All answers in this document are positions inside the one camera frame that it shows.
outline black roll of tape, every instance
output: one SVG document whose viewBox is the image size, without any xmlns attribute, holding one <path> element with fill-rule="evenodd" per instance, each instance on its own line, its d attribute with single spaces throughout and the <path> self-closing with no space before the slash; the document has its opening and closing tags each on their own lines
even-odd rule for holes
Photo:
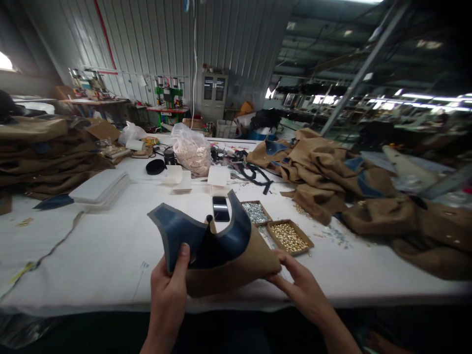
<svg viewBox="0 0 472 354">
<path fill-rule="evenodd" d="M 152 160 L 146 165 L 146 172 L 148 175 L 154 176 L 160 174 L 166 169 L 166 164 L 164 161 L 156 159 Z"/>
</svg>

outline tape roll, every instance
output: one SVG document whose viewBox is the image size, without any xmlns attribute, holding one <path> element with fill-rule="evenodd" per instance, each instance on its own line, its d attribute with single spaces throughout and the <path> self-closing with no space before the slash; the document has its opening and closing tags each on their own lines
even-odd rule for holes
<svg viewBox="0 0 472 354">
<path fill-rule="evenodd" d="M 126 142 L 126 148 L 130 150 L 136 150 L 136 151 L 144 150 L 145 145 L 146 143 L 140 140 L 128 139 L 128 141 Z"/>
</svg>

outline fabric pile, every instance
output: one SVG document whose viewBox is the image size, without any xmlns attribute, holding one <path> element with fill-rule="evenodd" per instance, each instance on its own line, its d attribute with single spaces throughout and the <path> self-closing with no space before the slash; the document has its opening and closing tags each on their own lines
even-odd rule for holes
<svg viewBox="0 0 472 354">
<path fill-rule="evenodd" d="M 442 279 L 472 279 L 472 213 L 399 194 L 387 171 L 306 128 L 295 141 L 260 143 L 247 156 L 298 184 L 282 193 L 323 225 L 336 215 Z M 346 200 L 357 203 L 348 208 Z"/>
<path fill-rule="evenodd" d="M 115 168 L 96 154 L 85 131 L 68 117 L 12 117 L 0 126 L 0 187 L 25 184 L 35 199 L 67 194 L 98 172 Z"/>
<path fill-rule="evenodd" d="M 298 187 L 284 193 L 323 225 L 331 216 L 347 210 L 346 195 L 393 197 L 389 175 L 333 141 L 305 128 L 295 132 L 295 144 L 286 141 L 260 143 L 247 156 L 257 166 L 273 169 Z"/>
</svg>

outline clear plastic bag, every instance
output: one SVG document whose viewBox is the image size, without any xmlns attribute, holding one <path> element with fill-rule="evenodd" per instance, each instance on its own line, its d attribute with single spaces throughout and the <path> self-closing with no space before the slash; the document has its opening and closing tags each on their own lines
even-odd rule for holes
<svg viewBox="0 0 472 354">
<path fill-rule="evenodd" d="M 211 146 L 203 134 L 191 130 L 183 123 L 177 123 L 172 129 L 172 139 L 179 163 L 196 177 L 208 176 Z"/>
<path fill-rule="evenodd" d="M 129 139 L 140 140 L 148 136 L 144 129 L 138 127 L 135 123 L 126 121 L 126 125 L 127 126 L 123 128 L 123 131 L 118 138 L 118 142 L 121 145 L 126 146 Z"/>
</svg>

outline right hand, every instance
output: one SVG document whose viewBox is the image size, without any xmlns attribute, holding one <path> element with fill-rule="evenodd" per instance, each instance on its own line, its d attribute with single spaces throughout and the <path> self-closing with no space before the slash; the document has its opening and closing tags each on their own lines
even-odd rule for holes
<svg viewBox="0 0 472 354">
<path fill-rule="evenodd" d="M 294 283 L 278 274 L 269 276 L 266 280 L 286 293 L 295 307 L 312 323 L 319 326 L 330 317 L 336 316 L 333 306 L 323 294 L 313 274 L 287 252 L 278 249 L 273 252 L 290 272 Z"/>
</svg>

